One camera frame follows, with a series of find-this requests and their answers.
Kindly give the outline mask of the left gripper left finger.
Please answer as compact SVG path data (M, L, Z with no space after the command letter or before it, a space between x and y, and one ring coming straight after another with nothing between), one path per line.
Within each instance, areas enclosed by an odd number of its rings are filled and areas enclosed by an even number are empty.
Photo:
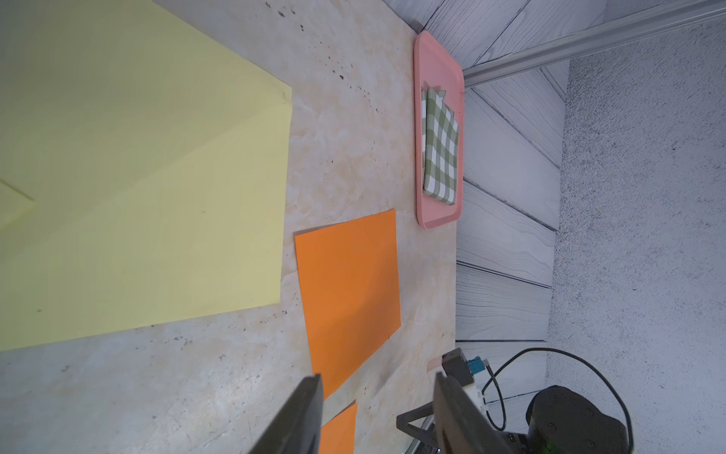
M318 453L323 420L323 379L307 376L255 443L249 454Z

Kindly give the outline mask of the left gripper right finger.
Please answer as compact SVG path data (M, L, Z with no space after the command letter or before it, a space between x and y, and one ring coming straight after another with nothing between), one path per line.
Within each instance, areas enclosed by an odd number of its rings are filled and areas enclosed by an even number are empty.
M442 453L504 453L504 440L491 427L455 378L438 373L433 410Z

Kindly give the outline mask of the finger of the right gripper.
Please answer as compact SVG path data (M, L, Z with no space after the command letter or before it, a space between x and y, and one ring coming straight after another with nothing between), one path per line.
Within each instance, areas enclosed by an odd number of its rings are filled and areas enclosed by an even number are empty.
M399 431L412 438L410 448L438 448L433 403L418 407L396 417Z

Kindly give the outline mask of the orange paper sheet front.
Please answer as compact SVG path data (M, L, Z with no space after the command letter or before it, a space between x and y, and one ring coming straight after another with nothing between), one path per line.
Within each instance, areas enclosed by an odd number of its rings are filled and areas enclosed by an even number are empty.
M353 454L357 402L352 402L321 428L319 454Z

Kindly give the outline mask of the orange paper sheet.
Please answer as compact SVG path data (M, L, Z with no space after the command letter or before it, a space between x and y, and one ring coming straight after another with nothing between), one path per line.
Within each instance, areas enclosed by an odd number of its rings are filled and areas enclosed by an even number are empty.
M312 370L329 397L402 325L396 213L299 234L295 253Z
M357 402L352 402L321 428L319 454L353 454Z

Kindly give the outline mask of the orange paper sheet back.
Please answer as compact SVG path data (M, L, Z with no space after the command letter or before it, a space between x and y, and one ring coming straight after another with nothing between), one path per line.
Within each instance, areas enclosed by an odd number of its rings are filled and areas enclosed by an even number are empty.
M402 325L396 213L299 234L295 253L312 370L329 397Z

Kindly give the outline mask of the yellow paper sheet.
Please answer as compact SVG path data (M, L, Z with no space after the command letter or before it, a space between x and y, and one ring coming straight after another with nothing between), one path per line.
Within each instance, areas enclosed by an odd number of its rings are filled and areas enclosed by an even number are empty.
M1 5L1 347L279 303L292 90L151 1Z

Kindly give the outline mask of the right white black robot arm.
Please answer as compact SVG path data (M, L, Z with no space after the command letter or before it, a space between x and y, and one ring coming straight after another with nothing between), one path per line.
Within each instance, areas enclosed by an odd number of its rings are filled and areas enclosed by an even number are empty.
M461 386L439 378L433 401L396 418L396 427L442 453L630 453L625 425L561 386L535 395L524 433L498 431Z

